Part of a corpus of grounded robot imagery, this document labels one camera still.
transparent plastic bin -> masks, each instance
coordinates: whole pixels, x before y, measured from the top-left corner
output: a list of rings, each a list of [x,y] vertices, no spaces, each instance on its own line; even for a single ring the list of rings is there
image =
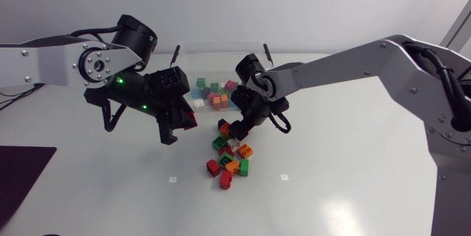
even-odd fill
[[[204,78],[206,87],[209,88],[211,84],[217,83],[218,90],[224,88],[228,81],[237,82],[240,85],[241,80],[237,76],[236,66],[251,53],[257,56],[266,70],[273,68],[268,46],[254,40],[182,42],[175,49],[170,67],[179,66],[188,77],[190,92],[184,97],[195,112],[238,111],[237,106],[231,101],[229,107],[217,110],[207,99],[198,97],[196,91],[198,90],[201,95],[202,89],[196,86],[196,81],[198,78]],[[218,93],[219,96],[222,94],[224,94],[223,90]],[[230,94],[231,92],[227,90],[228,99],[230,99]]]

building block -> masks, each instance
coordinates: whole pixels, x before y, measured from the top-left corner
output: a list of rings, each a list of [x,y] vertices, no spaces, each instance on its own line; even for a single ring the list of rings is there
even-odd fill
[[[238,173],[241,176],[249,176],[249,160],[248,159],[241,160],[241,167],[239,168]]]
[[[225,146],[224,148],[221,148],[220,150],[218,150],[219,155],[221,155],[225,152],[227,152],[230,156],[234,157],[234,152],[230,149],[229,146]]]
[[[244,144],[244,145],[241,146],[241,148],[237,149],[237,154],[242,159],[246,159],[246,158],[252,156],[253,150],[252,150],[252,148],[250,148],[250,146],[248,146],[247,144]]]
[[[214,108],[214,110],[220,110],[221,109],[221,98],[219,96],[213,98],[213,108]]]
[[[215,140],[213,140],[213,148],[215,150],[218,151],[225,146],[227,146],[227,141],[223,137],[219,136]]]
[[[241,141],[237,138],[233,138],[230,140],[227,140],[227,145],[230,147],[230,149],[238,149],[241,146]]]
[[[221,179],[219,180],[219,187],[222,189],[229,189],[232,180],[233,177],[230,175],[230,172],[222,171]]]
[[[228,108],[229,107],[229,97],[227,97],[227,95],[222,95],[221,96],[221,107],[222,108]]]
[[[205,78],[196,78],[196,86],[200,89],[206,87],[206,79]]]
[[[219,89],[219,83],[211,83],[210,88],[212,93],[217,93]]]
[[[229,162],[224,166],[228,172],[230,172],[230,175],[234,175],[238,173],[238,162],[236,160],[233,160],[232,162]]]
[[[229,162],[232,162],[234,160],[233,156],[230,156],[227,152],[223,152],[221,156],[218,158],[218,164],[220,166],[226,166]]]
[[[201,98],[206,100],[208,99],[208,95],[211,93],[211,89],[206,87],[206,88],[201,89],[199,93],[201,94]]]
[[[237,88],[237,82],[233,82],[231,80],[227,81],[224,85],[224,89],[228,90],[229,92],[234,91]]]
[[[193,100],[193,105],[196,111],[201,111],[205,109],[205,103],[203,99]]]
[[[215,160],[209,160],[206,163],[206,168],[213,177],[216,177],[221,172],[221,166]]]

